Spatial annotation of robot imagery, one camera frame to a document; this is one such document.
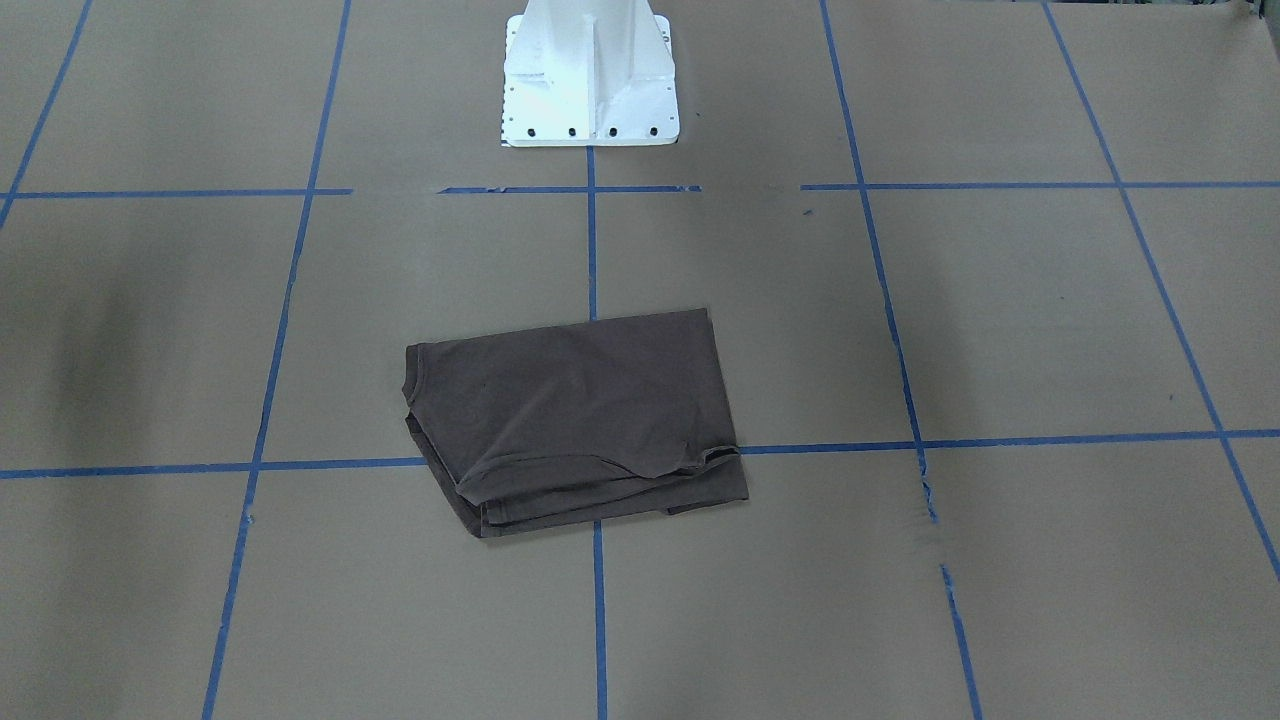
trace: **white metal base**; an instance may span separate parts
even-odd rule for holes
[[[599,28],[602,20],[594,15],[557,18],[553,20],[556,27],[532,28],[538,36],[522,38],[515,61],[512,47],[529,13],[507,22],[504,146],[676,142],[680,113],[671,58],[671,23],[648,12],[646,0],[626,3],[636,3],[635,8],[645,10],[635,15],[634,35],[623,32],[620,36],[611,28]],[[545,19],[543,13],[540,22]],[[649,58],[636,56],[646,50]],[[653,56],[663,50],[666,58]]]

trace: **white mounting plate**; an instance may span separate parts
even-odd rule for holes
[[[506,51],[520,31],[524,15],[507,20]],[[671,54],[671,20],[653,15],[662,31],[662,42]],[[582,127],[564,126],[566,113],[548,106],[545,92],[536,86],[526,86],[520,79],[506,78],[502,94],[502,145],[503,147],[580,147],[671,145],[680,138],[680,110],[676,105],[675,81],[643,92],[623,94],[605,110],[605,120],[596,132],[589,132],[590,109],[579,114]]]

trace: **black cloth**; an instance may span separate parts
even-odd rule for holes
[[[410,434],[476,537],[746,500],[705,310],[411,345]]]

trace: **cloth fold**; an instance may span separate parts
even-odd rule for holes
[[[411,345],[402,389],[476,537],[748,497],[705,310]]]

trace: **folded cloth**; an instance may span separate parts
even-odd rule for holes
[[[476,537],[746,500],[705,310],[406,348],[410,434]]]

